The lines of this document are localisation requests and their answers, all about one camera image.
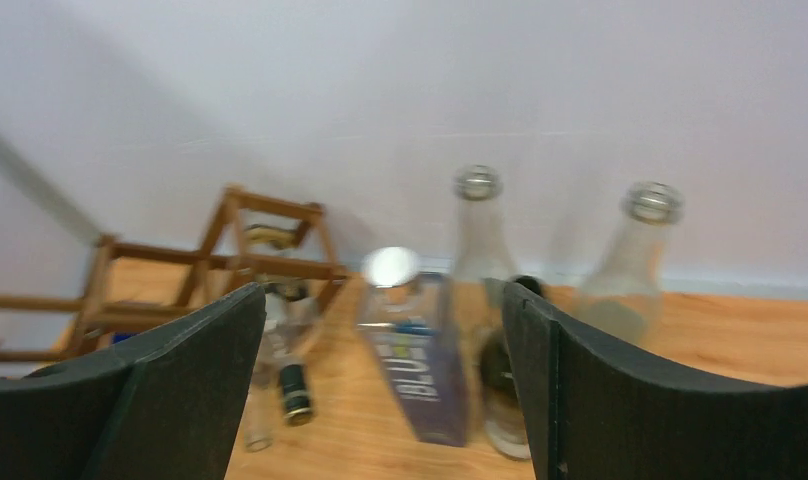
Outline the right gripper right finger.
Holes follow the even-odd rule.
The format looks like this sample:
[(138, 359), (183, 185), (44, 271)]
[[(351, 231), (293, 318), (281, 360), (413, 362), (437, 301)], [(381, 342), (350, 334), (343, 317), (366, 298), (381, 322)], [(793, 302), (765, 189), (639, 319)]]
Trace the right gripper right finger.
[(502, 318), (539, 479), (808, 479), (808, 384), (698, 370), (524, 286)]

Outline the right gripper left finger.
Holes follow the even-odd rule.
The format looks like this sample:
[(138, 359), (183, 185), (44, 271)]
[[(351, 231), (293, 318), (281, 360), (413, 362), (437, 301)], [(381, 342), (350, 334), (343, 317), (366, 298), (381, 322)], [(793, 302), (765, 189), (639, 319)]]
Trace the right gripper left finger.
[(221, 479), (265, 322), (250, 283), (105, 349), (0, 378), (0, 479)]

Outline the dark green wine bottle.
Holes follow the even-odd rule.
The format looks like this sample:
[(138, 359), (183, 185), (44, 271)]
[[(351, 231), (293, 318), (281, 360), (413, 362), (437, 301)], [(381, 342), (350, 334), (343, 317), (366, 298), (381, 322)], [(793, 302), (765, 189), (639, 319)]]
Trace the dark green wine bottle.
[(482, 399), (484, 433), (502, 455), (530, 459), (524, 416), (519, 405), (501, 314), (501, 291), (490, 300), (485, 323), (477, 327), (476, 365)]

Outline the clear bottle dark label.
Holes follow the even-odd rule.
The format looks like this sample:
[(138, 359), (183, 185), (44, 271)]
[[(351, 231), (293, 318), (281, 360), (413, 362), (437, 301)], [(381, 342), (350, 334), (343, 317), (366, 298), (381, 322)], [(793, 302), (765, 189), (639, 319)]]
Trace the clear bottle dark label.
[(577, 320), (640, 345), (662, 315), (659, 266), (683, 198), (672, 186), (633, 184), (622, 200), (624, 219), (598, 266), (576, 290)]
[(458, 285), (474, 285), (486, 305), (499, 308), (504, 284), (518, 273), (504, 234), (498, 172), (486, 165), (468, 165), (455, 177), (458, 199), (457, 252), (451, 277)]

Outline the blue glass bottle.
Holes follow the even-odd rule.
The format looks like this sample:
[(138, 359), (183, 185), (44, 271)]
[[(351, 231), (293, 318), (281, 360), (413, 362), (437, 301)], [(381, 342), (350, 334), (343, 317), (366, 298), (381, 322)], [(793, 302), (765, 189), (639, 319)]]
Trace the blue glass bottle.
[(449, 279), (421, 268), (418, 254), (384, 247), (362, 264), (363, 335), (415, 437), (468, 443), (469, 397)]

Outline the clear bottle middle lower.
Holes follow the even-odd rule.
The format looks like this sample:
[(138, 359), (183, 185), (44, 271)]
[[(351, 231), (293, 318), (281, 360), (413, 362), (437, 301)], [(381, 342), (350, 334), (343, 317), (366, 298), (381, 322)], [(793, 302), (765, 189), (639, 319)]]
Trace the clear bottle middle lower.
[(274, 350), (272, 333), (262, 337), (252, 370), (243, 413), (243, 441), (248, 452), (260, 452), (273, 443), (272, 379)]

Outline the clear bottle black cap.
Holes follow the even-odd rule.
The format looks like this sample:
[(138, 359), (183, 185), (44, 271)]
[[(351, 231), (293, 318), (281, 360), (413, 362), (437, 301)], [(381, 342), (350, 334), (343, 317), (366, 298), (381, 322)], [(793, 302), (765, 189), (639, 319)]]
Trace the clear bottle black cap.
[(314, 416), (311, 394), (305, 378), (304, 362), (295, 350), (318, 317), (309, 282), (300, 277), (264, 273), (250, 269), (253, 279), (265, 291), (264, 333), (272, 333), (274, 369), (272, 387), (279, 393), (285, 423), (298, 426)]

